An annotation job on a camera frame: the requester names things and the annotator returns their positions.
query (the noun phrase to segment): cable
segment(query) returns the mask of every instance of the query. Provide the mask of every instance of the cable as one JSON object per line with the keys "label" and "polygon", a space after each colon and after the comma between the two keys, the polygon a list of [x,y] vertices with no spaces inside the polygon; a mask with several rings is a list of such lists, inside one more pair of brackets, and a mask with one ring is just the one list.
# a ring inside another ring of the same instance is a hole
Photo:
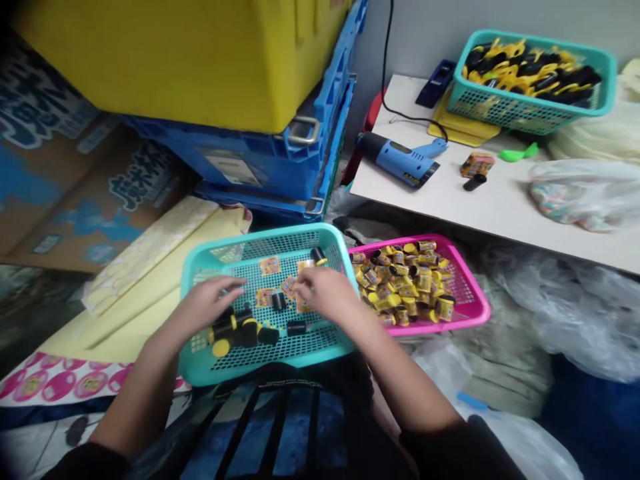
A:
{"label": "cable", "polygon": [[396,110],[392,110],[390,109],[387,104],[385,103],[385,78],[387,76],[387,49],[389,48],[389,34],[391,33],[391,23],[393,22],[393,0],[389,0],[389,24],[387,25],[387,38],[385,39],[385,56],[382,58],[382,88],[380,88],[380,95],[382,96],[382,105],[384,106],[384,108],[386,108],[388,111],[390,111],[391,113],[395,113],[396,115],[400,115],[402,118],[406,118],[407,120],[417,120],[417,121],[426,121],[429,123],[432,123],[434,125],[436,125],[440,131],[442,132],[442,136],[445,138],[445,142],[449,142],[449,136],[447,135],[447,132],[445,131],[445,128],[440,125],[440,123],[438,123],[436,120],[434,119],[428,119],[428,118],[416,118],[416,117],[410,117],[408,115],[405,115],[402,112],[398,112]]}

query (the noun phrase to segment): crate handle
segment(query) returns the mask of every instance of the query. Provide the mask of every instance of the crate handle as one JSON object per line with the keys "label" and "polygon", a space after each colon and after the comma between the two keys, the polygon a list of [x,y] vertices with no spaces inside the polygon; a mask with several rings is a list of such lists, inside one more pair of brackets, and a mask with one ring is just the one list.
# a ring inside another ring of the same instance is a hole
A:
{"label": "crate handle", "polygon": [[[318,136],[320,135],[320,122],[313,117],[294,117],[291,122],[298,123],[309,123],[313,125],[313,130],[311,131],[311,138],[298,137],[297,135],[290,135],[287,137],[289,143],[297,143],[299,145],[313,145],[318,141]],[[284,137],[282,135],[274,135],[278,140],[282,140]]]}
{"label": "crate handle", "polygon": [[322,215],[322,210],[325,209],[325,200],[323,198],[320,197],[311,197],[309,199],[309,202],[314,200],[316,204],[320,204],[320,208],[316,208],[314,207],[313,210],[305,210],[305,214],[307,215]]}

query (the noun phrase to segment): hand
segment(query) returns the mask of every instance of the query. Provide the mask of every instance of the hand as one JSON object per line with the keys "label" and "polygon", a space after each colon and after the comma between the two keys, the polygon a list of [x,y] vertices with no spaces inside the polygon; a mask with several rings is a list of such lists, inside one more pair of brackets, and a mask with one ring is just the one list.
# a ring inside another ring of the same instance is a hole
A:
{"label": "hand", "polygon": [[165,322],[186,341],[210,326],[245,290],[247,280],[220,275],[194,286]]}
{"label": "hand", "polygon": [[314,310],[343,329],[371,312],[360,302],[351,282],[342,273],[327,267],[304,269],[295,284],[296,291]]}

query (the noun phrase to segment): mesh basket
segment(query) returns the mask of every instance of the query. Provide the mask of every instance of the mesh basket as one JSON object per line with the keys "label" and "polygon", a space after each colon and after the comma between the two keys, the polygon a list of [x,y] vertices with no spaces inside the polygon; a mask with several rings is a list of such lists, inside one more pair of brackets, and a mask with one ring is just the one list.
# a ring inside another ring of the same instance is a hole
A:
{"label": "mesh basket", "polygon": [[442,235],[416,235],[414,237],[404,237],[394,240],[386,240],[349,250],[349,253],[362,252],[367,257],[387,245],[399,245],[404,247],[407,243],[417,243],[419,241],[434,241],[437,245],[436,252],[449,260],[449,265],[445,269],[452,273],[452,280],[449,282],[451,293],[455,298],[455,308],[453,318],[450,322],[442,321],[434,323],[426,318],[418,318],[415,323],[408,327],[394,325],[387,327],[387,331],[394,337],[408,335],[424,335],[427,333],[437,333],[445,330],[457,330],[468,327],[482,325],[491,316],[491,307],[482,292],[482,289],[473,278],[467,264],[458,253],[455,246]]}
{"label": "mesh basket", "polygon": [[[316,312],[298,314],[293,301],[288,301],[289,308],[280,312],[271,307],[255,307],[256,290],[275,288],[280,291],[280,285],[288,276],[296,277],[296,262],[308,260],[314,247],[322,248],[329,260],[326,265],[346,274],[357,291],[353,270],[345,268],[349,265],[349,256],[342,235],[326,223],[298,225],[204,243],[189,254],[182,273],[182,297],[192,286],[216,275],[245,278],[248,280],[244,286],[245,294],[234,302],[234,307],[242,310],[244,303],[249,302],[259,323],[268,323],[271,328],[280,330],[280,340],[276,345],[234,347],[226,356],[216,358],[208,345],[206,331],[201,331],[180,352],[180,374],[185,380],[197,387],[213,385],[270,362],[281,361],[294,367],[305,367],[353,350],[351,340],[340,328]],[[262,276],[259,261],[273,256],[278,256],[281,271]],[[306,320],[307,333],[288,337],[287,323],[292,320]]]}
{"label": "mesh basket", "polygon": [[[602,76],[602,82],[593,89],[590,108],[526,97],[466,80],[462,76],[462,68],[469,52],[476,45],[491,43],[498,37],[501,43],[517,43],[525,39],[528,46],[543,50],[558,46],[560,50],[571,52],[583,65],[592,66]],[[513,130],[548,135],[578,118],[599,117],[610,112],[615,101],[616,78],[615,58],[604,50],[531,35],[479,30],[469,38],[455,69],[447,110]]]}

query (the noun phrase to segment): red stool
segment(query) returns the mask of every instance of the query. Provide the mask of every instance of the red stool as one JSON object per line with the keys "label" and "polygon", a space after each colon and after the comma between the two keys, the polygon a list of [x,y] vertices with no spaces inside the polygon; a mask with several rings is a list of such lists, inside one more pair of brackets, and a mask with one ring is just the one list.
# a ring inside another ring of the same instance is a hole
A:
{"label": "red stool", "polygon": [[[378,113],[380,112],[380,107],[382,107],[382,93],[378,93],[373,99],[371,106],[369,108],[369,112],[365,118],[364,124],[362,125],[362,132],[368,132],[373,130],[373,126],[375,125],[375,120],[378,118]],[[362,161],[362,154],[356,149],[351,154],[351,158],[344,171],[342,172],[342,181],[340,185],[348,185],[355,178],[356,172],[358,172],[358,167],[360,166],[360,162]]]}

